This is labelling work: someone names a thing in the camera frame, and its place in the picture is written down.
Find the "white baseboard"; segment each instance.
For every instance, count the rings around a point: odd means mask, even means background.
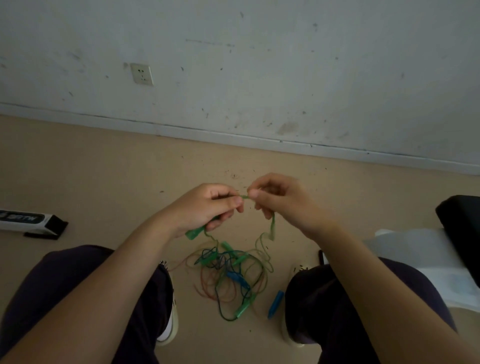
[[[480,166],[475,164],[372,152],[368,150],[364,151],[358,149],[340,148],[335,146],[323,146],[319,144],[279,141],[275,139],[210,132],[201,129],[162,125],[144,121],[113,119],[104,116],[78,114],[67,111],[37,109],[21,105],[0,103],[0,114],[28,119],[60,122],[64,124],[90,126],[94,128],[113,129],[125,132],[153,134],[179,139],[197,140],[201,142],[227,144],[231,146],[274,150],[277,152],[480,175]]]

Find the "person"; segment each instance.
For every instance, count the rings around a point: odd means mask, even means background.
[[[248,196],[316,242],[329,265],[298,272],[285,296],[287,340],[316,342],[321,363],[480,363],[455,332],[420,272],[374,256],[332,220],[294,178],[267,174]],[[162,252],[206,224],[243,212],[224,184],[201,184],[141,224],[116,250],[52,252],[32,270],[1,325],[1,364],[157,363],[156,339],[171,336],[173,288]],[[220,219],[212,220],[219,215]]]

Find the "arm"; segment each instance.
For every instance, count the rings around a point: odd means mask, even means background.
[[[249,197],[314,240],[357,310],[381,363],[480,363],[473,350],[358,239],[341,229],[297,180],[268,174]]]
[[[165,245],[206,223],[208,231],[218,227],[234,209],[243,212],[242,198],[234,195],[232,187],[203,184],[154,214],[0,363],[110,363]],[[217,215],[219,220],[209,222]]]

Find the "leg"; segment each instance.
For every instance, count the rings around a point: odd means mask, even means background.
[[[383,263],[434,310],[451,328],[453,318],[430,281],[406,264]],[[287,329],[297,342],[317,342],[321,363],[351,363],[358,358],[378,363],[360,318],[329,265],[299,272],[285,294]]]
[[[108,248],[83,245],[47,254],[27,275],[5,311],[0,358],[112,253]],[[172,300],[170,277],[159,265],[133,310],[113,363],[157,363],[156,338],[167,326]]]

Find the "tan floor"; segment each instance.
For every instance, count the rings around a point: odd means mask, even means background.
[[[58,241],[0,232],[0,310],[47,252],[81,244],[116,248],[146,217],[202,182],[229,183],[242,192],[270,171],[296,176],[361,238],[380,228],[440,227],[434,208],[441,201],[454,194],[480,195],[479,179],[473,176],[2,116],[0,156],[2,208],[54,213],[70,222]],[[266,229],[261,214],[247,208],[215,236],[247,249]],[[174,241],[165,253],[169,265],[201,241]],[[277,290],[285,287],[291,263],[315,264],[317,250],[279,218],[277,241],[269,244],[275,273],[256,302],[261,318],[248,311],[234,323],[222,321],[215,303],[195,293],[195,272],[176,270],[180,330],[169,346],[157,350],[162,362],[315,363],[318,347],[290,348],[281,340],[279,317],[264,317]]]

